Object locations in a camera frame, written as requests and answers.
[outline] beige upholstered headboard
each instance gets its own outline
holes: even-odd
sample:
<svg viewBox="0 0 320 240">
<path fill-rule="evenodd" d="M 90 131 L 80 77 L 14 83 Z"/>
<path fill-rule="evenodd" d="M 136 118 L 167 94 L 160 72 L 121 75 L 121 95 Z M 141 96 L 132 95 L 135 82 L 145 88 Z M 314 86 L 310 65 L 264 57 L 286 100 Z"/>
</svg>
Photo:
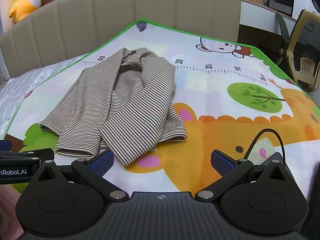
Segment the beige upholstered headboard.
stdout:
<svg viewBox="0 0 320 240">
<path fill-rule="evenodd" d="M 236 42 L 241 0 L 56 0 L 0 36 L 11 77 L 88 53 L 138 19 Z"/>
</svg>

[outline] cartoon tree print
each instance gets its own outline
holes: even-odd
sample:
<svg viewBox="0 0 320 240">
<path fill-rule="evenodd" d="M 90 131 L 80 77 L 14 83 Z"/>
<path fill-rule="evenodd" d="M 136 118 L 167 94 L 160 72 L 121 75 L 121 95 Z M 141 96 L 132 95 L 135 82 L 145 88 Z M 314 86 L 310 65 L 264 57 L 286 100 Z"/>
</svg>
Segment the cartoon tree print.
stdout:
<svg viewBox="0 0 320 240">
<path fill-rule="evenodd" d="M 269 70 L 273 75 L 283 80 L 288 79 L 288 76 L 261 51 L 252 48 L 251 53 L 257 59 L 263 60 L 264 65 L 269 66 Z"/>
<path fill-rule="evenodd" d="M 278 113 L 284 99 L 271 91 L 251 83 L 233 83 L 228 86 L 228 94 L 238 103 L 267 113 Z"/>
<path fill-rule="evenodd" d="M 37 149 L 51 148 L 54 151 L 58 141 L 58 135 L 53 132 L 46 132 L 40 129 L 39 123 L 31 125 L 25 133 L 23 147 L 20 152 Z"/>
</svg>

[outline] orange cartoon animal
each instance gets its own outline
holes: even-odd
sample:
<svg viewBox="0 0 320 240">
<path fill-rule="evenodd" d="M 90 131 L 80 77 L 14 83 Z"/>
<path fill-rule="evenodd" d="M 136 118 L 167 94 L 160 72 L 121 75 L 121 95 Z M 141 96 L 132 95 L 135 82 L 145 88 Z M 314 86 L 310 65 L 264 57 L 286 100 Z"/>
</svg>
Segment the orange cartoon animal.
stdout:
<svg viewBox="0 0 320 240">
<path fill-rule="evenodd" d="M 299 90 L 282 88 L 273 80 L 269 81 L 281 89 L 293 117 L 283 114 L 281 118 L 258 116 L 252 120 L 245 116 L 234 119 L 223 115 L 197 119 L 191 107 L 176 103 L 173 106 L 185 123 L 187 140 L 179 144 L 159 143 L 156 151 L 145 153 L 125 168 L 136 173 L 164 169 L 180 191 L 195 194 L 221 177 L 211 165 L 215 149 L 235 160 L 243 158 L 254 137 L 264 128 L 276 130 L 285 145 L 320 139 L 320 110 L 314 102 Z M 264 137 L 268 137 L 274 147 L 280 145 L 275 135 L 265 133 L 261 139 Z"/>
</svg>

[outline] office chair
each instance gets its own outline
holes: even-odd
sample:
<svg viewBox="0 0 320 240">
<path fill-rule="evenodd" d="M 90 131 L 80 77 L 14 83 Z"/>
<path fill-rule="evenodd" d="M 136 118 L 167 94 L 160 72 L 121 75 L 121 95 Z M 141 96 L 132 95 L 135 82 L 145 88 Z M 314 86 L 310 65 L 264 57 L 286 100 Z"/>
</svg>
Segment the office chair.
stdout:
<svg viewBox="0 0 320 240">
<path fill-rule="evenodd" d="M 283 39 L 276 65 L 279 66 L 286 58 L 292 79 L 308 92 L 316 91 L 320 68 L 320 17 L 306 10 L 301 11 L 289 38 L 283 17 L 276 15 Z"/>
</svg>

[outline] play mat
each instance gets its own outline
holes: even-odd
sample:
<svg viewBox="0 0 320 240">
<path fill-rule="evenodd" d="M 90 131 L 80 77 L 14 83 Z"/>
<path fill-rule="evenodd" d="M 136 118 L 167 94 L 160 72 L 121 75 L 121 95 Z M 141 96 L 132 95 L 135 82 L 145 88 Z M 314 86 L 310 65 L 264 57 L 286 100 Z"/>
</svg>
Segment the play mat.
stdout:
<svg viewBox="0 0 320 240">
<path fill-rule="evenodd" d="M 102 62 L 122 47 L 146 47 L 176 66 L 173 106 L 188 138 L 159 143 L 129 166 L 113 155 L 103 176 L 129 195 L 133 191 L 190 191 L 221 175 L 213 168 L 218 149 L 237 160 L 264 128 L 276 130 L 285 145 L 286 163 L 308 196 L 320 160 L 320 109 L 260 50 L 177 31 L 147 20 L 125 30 L 33 89 L 23 100 L 5 136 L 17 151 L 55 148 L 58 136 L 39 122 L 57 105 L 84 68 Z M 249 160 L 261 164 L 281 153 L 279 141 L 265 133 Z M 58 165 L 74 158 L 55 155 Z"/>
</svg>

